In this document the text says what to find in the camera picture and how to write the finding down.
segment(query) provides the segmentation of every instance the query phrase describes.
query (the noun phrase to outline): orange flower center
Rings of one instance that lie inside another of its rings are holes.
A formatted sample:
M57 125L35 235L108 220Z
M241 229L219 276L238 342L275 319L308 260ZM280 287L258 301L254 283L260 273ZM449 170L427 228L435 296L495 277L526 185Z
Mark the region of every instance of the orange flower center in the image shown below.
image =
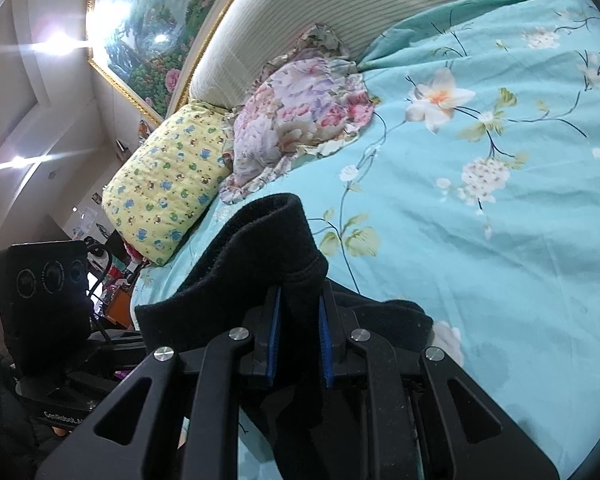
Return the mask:
M430 93L427 96L427 98L433 104L440 106L440 103L443 103L444 101L447 101L449 99L449 90L443 89L443 90L434 91L434 92Z

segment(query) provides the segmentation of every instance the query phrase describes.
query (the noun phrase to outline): light blue floral bed sheet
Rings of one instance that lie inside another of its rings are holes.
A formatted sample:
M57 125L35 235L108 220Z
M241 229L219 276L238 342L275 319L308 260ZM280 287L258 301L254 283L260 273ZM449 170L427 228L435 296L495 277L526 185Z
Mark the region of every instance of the light blue floral bed sheet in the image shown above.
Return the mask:
M567 478L600 437L600 13L462 0L387 30L360 70L377 103L360 140L216 200L133 304L173 294L245 203L296 193L329 276L449 323L464 368ZM240 478L278 478L250 429Z

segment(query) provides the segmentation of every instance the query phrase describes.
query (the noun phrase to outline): floral pillow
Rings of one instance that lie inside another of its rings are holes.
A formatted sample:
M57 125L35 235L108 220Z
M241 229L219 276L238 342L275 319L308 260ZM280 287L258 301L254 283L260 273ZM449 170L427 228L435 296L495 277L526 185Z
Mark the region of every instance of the floral pillow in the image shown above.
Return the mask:
M265 65L245 103L222 124L222 156L233 170L220 186L224 202L240 202L287 173L300 155L327 156L358 138L374 104L348 57L332 30L314 25Z
M161 266L228 174L220 129L226 110L192 101L164 121L116 173L102 208L122 237Z

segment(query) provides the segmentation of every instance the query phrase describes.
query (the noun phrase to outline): black garment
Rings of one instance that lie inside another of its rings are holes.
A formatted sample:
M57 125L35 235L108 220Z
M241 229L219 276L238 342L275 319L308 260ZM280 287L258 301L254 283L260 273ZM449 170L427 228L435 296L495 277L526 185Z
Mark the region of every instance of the black garment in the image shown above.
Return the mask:
M317 300L327 270L299 198L277 194L240 209L176 294L136 308L149 351L167 345L182 352L240 326L271 285L282 287L276 384L270 392L245 392L241 405L270 441L285 480L358 476L358 414L342 392L320 387ZM361 326L394 346L424 348L432 320L415 303L379 303L331 284L336 303L352 308Z
M0 447L10 457L19 478L32 479L40 463L61 439L50 427L29 416L14 388L8 364L0 355Z

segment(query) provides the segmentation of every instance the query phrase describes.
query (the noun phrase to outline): silver bolt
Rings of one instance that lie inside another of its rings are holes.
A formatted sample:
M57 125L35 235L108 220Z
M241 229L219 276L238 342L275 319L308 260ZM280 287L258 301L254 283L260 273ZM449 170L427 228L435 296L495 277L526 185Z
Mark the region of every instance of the silver bolt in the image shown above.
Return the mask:
M351 338L353 341L369 341L371 332L365 328L355 328L351 331Z
M242 341L249 337L249 330L243 326L237 326L229 330L229 337L234 341Z
M430 346L424 351L424 357L433 362L442 361L445 358L445 351L437 346Z
M174 354L173 348L169 348L168 346L161 346L154 350L154 357L158 359L158 361L168 361Z

